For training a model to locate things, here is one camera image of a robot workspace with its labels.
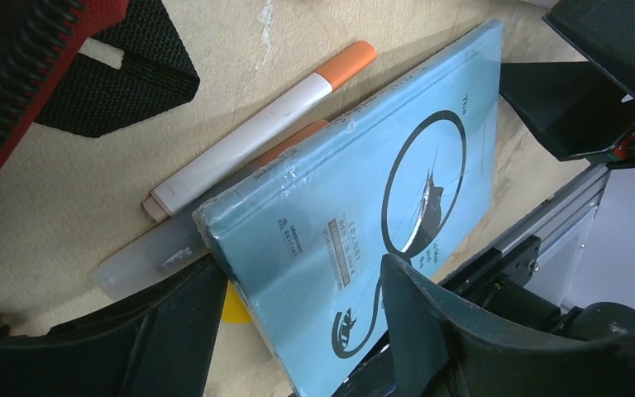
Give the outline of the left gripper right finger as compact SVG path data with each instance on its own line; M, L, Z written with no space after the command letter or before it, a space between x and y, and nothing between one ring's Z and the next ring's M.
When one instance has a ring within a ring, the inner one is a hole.
M635 331L582 342L525 328L394 254L380 281L398 396L635 396Z

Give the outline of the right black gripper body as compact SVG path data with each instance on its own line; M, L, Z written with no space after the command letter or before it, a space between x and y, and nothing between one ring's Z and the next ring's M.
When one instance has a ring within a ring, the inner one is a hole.
M506 62L500 92L560 161L635 168L635 1L559 1L545 23L577 62Z

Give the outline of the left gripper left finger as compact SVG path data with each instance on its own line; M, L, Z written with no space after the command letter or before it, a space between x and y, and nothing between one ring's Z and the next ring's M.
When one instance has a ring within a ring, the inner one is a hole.
M205 256L39 337L0 328L0 396L200 396L227 277Z

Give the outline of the light blue book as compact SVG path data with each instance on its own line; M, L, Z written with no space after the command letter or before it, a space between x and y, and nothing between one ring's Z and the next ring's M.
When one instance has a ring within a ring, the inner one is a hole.
M386 332L384 255L433 276L487 212L503 35L482 23L194 212L296 395Z

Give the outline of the red student backpack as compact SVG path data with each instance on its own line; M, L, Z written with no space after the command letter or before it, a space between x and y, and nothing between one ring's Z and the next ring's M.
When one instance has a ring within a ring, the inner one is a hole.
M0 169L33 123L98 138L199 82L160 1L0 1Z

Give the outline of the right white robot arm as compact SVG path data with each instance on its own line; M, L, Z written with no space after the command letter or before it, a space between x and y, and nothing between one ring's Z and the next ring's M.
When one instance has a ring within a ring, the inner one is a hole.
M635 396L635 1L559 1L581 62L506 62L500 92L590 167L441 283L384 261L394 333L340 396Z

